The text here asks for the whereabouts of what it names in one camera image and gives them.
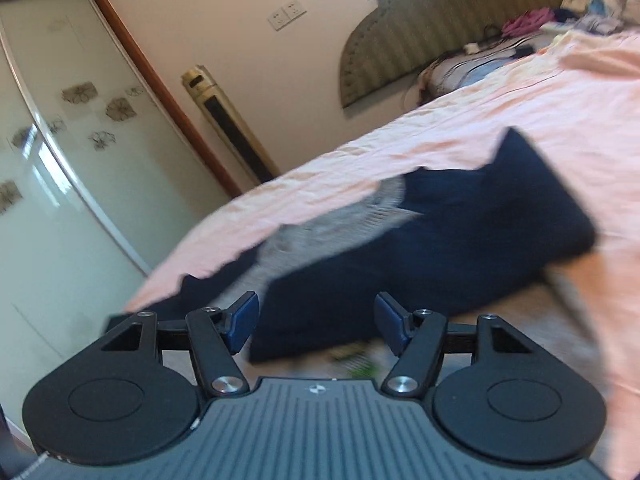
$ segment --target glass wardrobe door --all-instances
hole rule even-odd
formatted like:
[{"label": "glass wardrobe door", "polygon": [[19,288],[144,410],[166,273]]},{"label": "glass wardrobe door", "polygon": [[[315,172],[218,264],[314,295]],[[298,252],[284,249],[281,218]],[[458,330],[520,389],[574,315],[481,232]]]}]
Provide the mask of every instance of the glass wardrobe door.
[{"label": "glass wardrobe door", "polygon": [[149,267],[228,197],[156,107],[89,0],[0,4],[38,108],[105,213]]},{"label": "glass wardrobe door", "polygon": [[29,389],[94,341],[144,277],[42,143],[4,56],[0,96],[0,401],[20,425]]}]

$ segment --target wrinkled bedsheet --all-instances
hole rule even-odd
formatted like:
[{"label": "wrinkled bedsheet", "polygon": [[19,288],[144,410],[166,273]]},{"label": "wrinkled bedsheet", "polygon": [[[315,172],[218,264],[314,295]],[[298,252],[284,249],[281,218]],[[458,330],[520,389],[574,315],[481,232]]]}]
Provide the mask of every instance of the wrinkled bedsheet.
[{"label": "wrinkled bedsheet", "polygon": [[507,126],[548,158],[600,239],[562,265],[604,349],[608,473],[640,471],[640,32],[570,32],[546,52],[497,70],[260,186],[213,213],[178,245],[127,306],[172,295],[275,231],[356,202],[377,182],[418,166],[473,169]]}]

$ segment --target white outlet plate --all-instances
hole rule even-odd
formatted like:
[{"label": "white outlet plate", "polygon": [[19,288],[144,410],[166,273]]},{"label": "white outlet plate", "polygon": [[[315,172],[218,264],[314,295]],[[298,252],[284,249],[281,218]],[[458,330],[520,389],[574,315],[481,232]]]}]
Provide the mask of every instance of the white outlet plate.
[{"label": "white outlet plate", "polygon": [[269,23],[275,30],[280,30],[291,21],[289,15],[284,11],[282,7],[274,10],[269,15]]},{"label": "white outlet plate", "polygon": [[289,19],[295,20],[297,17],[302,16],[306,9],[302,6],[302,4],[298,0],[291,0],[288,4],[285,4],[282,7],[284,11],[289,16]]}]

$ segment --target ribbed surface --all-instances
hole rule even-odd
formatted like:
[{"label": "ribbed surface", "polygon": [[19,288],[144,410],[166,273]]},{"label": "ribbed surface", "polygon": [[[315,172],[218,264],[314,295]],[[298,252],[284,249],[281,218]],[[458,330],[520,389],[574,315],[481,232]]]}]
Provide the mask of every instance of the ribbed surface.
[{"label": "ribbed surface", "polygon": [[378,0],[348,39],[340,62],[340,95],[346,107],[444,52],[482,40],[498,27],[562,0]]},{"label": "ribbed surface", "polygon": [[111,468],[72,466],[49,459],[26,478],[603,480],[605,477],[586,461],[537,472],[480,462],[444,440],[419,404],[383,397],[369,381],[266,379],[248,397],[215,402],[189,438],[159,456]]}]

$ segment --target green pattern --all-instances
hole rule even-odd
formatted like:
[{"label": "green pattern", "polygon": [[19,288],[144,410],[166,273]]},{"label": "green pattern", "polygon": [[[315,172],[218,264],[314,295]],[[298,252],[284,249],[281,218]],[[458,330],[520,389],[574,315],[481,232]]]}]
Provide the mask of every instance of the green pattern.
[{"label": "green pattern", "polygon": [[449,50],[482,40],[532,9],[562,0],[378,0],[351,33],[340,61],[342,106],[429,64]]}]

